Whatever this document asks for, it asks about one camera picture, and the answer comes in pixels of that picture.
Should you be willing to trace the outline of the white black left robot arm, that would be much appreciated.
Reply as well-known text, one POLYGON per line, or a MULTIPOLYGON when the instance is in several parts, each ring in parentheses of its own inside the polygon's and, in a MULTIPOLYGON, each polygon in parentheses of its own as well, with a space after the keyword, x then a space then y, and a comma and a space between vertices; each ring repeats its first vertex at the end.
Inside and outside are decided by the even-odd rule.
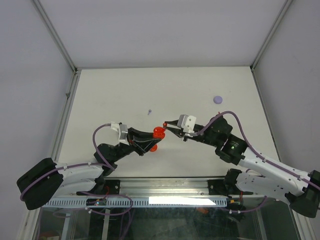
POLYGON ((95 161, 77 164, 55 162, 47 157, 23 174, 16 182, 20 191, 20 200, 28 210, 36 210, 51 199, 76 194, 101 195, 105 192, 104 178, 113 173, 117 162, 132 153, 144 156, 157 150, 157 144, 165 138, 165 129, 155 127, 152 132, 144 132, 127 127, 122 123, 105 123, 98 130, 109 127, 117 132, 116 145, 93 141, 95 161))

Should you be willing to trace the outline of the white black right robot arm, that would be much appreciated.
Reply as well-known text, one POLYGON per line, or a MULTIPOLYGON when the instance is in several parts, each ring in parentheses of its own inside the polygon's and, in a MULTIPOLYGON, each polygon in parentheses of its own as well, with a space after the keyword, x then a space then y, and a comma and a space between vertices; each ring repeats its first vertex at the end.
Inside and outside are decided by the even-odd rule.
POLYGON ((182 114, 178 120, 165 121, 163 127, 183 141, 193 140, 215 147, 224 162, 256 172, 231 168, 224 178, 226 192, 261 194, 287 204, 307 218, 315 218, 320 209, 320 173, 306 172, 264 156, 255 150, 245 135, 232 134, 233 127, 220 113, 207 125, 196 123, 196 117, 182 114))

